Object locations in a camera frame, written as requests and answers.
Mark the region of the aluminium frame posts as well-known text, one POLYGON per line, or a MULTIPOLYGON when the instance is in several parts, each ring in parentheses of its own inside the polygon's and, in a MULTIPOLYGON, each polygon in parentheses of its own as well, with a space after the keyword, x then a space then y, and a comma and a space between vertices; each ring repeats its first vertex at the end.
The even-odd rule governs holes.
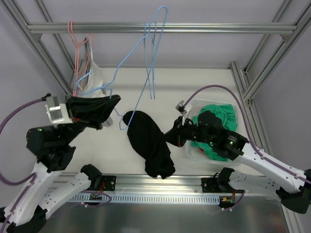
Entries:
POLYGON ((70 83, 67 81, 65 75, 48 51, 48 48, 43 43, 41 39, 42 33, 31 33, 31 22, 22 10, 19 3, 15 0, 2 0, 0 5, 6 11, 11 20, 15 23, 17 28, 21 31, 21 34, 25 37, 25 40, 34 50, 36 55, 43 61, 45 66, 48 68, 64 92, 68 95, 71 95, 72 88, 70 87, 70 83))
POLYGON ((302 8, 293 25, 294 29, 290 34, 276 33, 273 35, 272 33, 265 33, 245 67, 239 67, 236 61, 231 61, 229 65, 242 103, 242 109, 246 115, 246 125, 249 128, 251 138, 254 139, 257 146, 266 152, 270 152, 270 145, 255 96, 311 25, 310 1, 307 1, 302 8), (260 70, 255 72, 255 66, 259 64, 260 57, 268 49, 274 37, 279 38, 280 43, 272 50, 271 56, 263 62, 260 70))

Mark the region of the aluminium front frame rail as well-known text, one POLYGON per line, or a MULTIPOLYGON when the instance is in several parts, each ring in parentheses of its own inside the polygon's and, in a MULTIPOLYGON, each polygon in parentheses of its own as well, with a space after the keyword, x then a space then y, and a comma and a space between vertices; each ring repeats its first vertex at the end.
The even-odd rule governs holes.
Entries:
POLYGON ((199 194, 201 179, 213 178, 213 175, 172 175, 165 179, 137 174, 104 175, 117 177, 115 191, 105 191, 113 194, 199 194))

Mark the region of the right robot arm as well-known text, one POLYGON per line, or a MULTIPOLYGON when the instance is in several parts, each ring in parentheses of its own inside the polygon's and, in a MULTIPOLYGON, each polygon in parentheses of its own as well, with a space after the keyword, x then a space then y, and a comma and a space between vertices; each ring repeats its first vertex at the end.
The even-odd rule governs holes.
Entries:
POLYGON ((261 173, 247 175, 224 167, 217 177, 217 187, 226 193, 245 190, 271 197, 287 209, 305 214, 311 204, 311 171, 289 166, 262 152, 253 142, 237 132, 225 129, 210 111, 199 115, 198 122, 179 116, 165 133, 168 143, 182 147, 186 141, 205 143, 219 156, 247 165, 261 173))

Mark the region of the aluminium top hanging rail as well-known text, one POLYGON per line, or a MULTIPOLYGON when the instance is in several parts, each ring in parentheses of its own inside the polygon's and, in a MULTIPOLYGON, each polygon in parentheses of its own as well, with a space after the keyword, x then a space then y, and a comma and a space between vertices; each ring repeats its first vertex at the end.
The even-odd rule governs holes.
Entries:
POLYGON ((292 23, 144 23, 144 22, 35 22, 27 26, 35 33, 62 34, 72 28, 74 33, 224 33, 284 34, 297 29, 292 23))

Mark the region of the black tank top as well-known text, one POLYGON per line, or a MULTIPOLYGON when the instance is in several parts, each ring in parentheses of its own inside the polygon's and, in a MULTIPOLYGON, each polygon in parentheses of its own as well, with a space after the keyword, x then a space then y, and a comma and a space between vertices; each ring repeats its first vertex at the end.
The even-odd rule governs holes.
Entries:
POLYGON ((145 172, 150 177, 162 179, 173 175, 171 151, 154 120, 142 111, 128 111, 122 120, 128 126, 127 136, 132 148, 145 159, 145 172))

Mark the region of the aluminium right frame posts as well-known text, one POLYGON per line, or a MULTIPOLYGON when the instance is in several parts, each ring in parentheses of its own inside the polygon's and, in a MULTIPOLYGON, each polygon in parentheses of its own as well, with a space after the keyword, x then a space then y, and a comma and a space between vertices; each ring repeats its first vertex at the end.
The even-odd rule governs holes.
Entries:
POLYGON ((251 138, 254 139, 257 146, 266 152, 270 152, 270 145, 255 96, 311 25, 310 1, 307 1, 302 8, 293 25, 294 29, 290 34, 276 33, 273 35, 272 33, 265 33, 245 67, 239 67, 236 61, 231 61, 229 65, 242 103, 242 109, 246 115, 246 125, 249 128, 251 138), (271 56, 263 62, 260 70, 255 72, 255 66, 259 64, 260 57, 268 49, 274 37, 279 38, 280 43, 272 50, 271 56))

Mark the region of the green tank top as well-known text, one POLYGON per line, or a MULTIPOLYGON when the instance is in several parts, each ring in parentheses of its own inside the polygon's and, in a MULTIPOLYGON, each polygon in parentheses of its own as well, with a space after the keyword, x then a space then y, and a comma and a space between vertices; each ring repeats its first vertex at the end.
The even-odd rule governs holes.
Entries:
MULTIPOLYGON (((197 126, 208 124, 214 129, 226 129, 234 132, 238 129, 237 112, 232 104, 211 103, 195 107, 188 119, 197 126)), ((211 143, 190 141, 190 155, 201 156, 216 162, 227 163, 229 161, 228 158, 218 155, 211 146, 211 143)))

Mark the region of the light blue wire hanger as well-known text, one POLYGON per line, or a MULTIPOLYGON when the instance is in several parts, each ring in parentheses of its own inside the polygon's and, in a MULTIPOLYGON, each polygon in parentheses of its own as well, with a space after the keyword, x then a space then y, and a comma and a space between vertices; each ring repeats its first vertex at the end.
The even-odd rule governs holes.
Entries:
POLYGON ((156 42, 157 22, 155 21, 155 32, 152 35, 152 47, 151 47, 151 83, 150 83, 150 99, 155 99, 155 42, 156 42))

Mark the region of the white tank top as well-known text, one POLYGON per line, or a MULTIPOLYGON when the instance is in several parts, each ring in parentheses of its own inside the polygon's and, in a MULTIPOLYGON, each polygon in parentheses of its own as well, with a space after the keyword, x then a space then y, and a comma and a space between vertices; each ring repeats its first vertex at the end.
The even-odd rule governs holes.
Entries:
POLYGON ((106 90, 104 89, 91 92, 97 87, 102 87, 105 81, 103 78, 103 69, 99 67, 93 59, 92 41, 90 39, 85 43, 85 55, 85 65, 80 72, 80 76, 83 77, 90 71, 91 73, 79 82, 77 96, 82 98, 106 97, 106 90))

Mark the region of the aluminium left frame posts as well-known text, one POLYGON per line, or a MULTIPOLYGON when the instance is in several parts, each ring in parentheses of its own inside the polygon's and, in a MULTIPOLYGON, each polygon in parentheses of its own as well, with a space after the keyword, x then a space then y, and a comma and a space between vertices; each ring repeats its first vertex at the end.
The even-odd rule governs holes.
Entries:
POLYGON ((42 33, 31 33, 31 22, 22 10, 19 3, 15 0, 2 0, 0 5, 6 11, 11 20, 15 23, 17 28, 21 31, 21 34, 25 37, 25 40, 34 50, 36 55, 43 61, 45 66, 48 68, 64 92, 68 95, 71 95, 72 88, 70 87, 70 83, 67 81, 65 75, 48 51, 48 48, 43 43, 41 39, 42 33))

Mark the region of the white plastic perforated basket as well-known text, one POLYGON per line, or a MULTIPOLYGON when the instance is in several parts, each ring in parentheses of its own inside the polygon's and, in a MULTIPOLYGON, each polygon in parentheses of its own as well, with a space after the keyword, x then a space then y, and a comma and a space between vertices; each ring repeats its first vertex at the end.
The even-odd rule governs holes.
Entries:
MULTIPOLYGON (((193 123, 198 123, 198 116, 207 110, 211 111, 221 119, 225 129, 242 133, 242 116, 240 109, 236 103, 221 102, 216 100, 192 99, 190 101, 191 108, 188 111, 187 118, 193 123)), ((200 163, 211 163, 225 167, 239 166, 240 164, 229 159, 225 159, 217 155, 212 148, 204 143, 187 141, 185 144, 186 155, 200 163)))

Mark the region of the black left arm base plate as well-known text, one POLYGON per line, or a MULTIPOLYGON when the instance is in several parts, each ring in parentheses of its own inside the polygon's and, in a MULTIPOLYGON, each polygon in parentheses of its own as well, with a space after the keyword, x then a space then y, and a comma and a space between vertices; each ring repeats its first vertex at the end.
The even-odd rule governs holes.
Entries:
POLYGON ((115 191, 116 189, 116 176, 112 175, 102 175, 99 184, 95 188, 96 191, 105 192, 105 191, 115 191))

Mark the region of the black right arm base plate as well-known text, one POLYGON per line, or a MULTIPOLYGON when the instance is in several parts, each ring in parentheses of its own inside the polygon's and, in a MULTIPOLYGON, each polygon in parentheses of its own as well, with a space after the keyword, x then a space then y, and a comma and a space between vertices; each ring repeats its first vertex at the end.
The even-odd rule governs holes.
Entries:
POLYGON ((218 193, 221 191, 216 178, 202 178, 201 187, 203 193, 218 193))

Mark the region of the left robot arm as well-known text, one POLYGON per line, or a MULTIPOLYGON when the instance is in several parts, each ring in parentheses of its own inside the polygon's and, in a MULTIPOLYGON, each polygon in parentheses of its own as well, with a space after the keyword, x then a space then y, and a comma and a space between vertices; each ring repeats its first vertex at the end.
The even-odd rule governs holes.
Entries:
POLYGON ((71 162, 75 147, 71 142, 86 128, 101 130, 121 97, 70 97, 60 103, 47 94, 37 102, 46 104, 49 126, 31 128, 26 134, 26 147, 36 157, 31 174, 18 182, 5 177, 9 186, 22 185, 14 200, 0 210, 1 232, 37 233, 51 215, 75 195, 102 187, 102 173, 93 165, 84 165, 73 179, 49 193, 51 184, 71 162))

